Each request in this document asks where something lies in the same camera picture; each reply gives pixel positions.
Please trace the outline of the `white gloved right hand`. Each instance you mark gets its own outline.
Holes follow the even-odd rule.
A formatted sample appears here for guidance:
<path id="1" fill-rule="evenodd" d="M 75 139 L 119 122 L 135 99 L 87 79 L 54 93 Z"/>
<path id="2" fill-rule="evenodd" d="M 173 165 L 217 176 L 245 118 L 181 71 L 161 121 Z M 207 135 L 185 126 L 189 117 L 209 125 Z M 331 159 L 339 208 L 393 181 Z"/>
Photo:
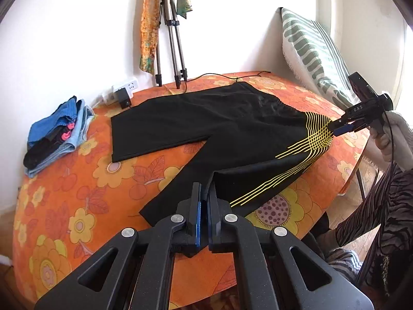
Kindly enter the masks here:
<path id="1" fill-rule="evenodd" d="M 370 136 L 382 154 L 382 159 L 394 161 L 405 172 L 412 170 L 412 129 L 405 119 L 394 111 L 383 114 L 383 133 L 370 128 Z"/>

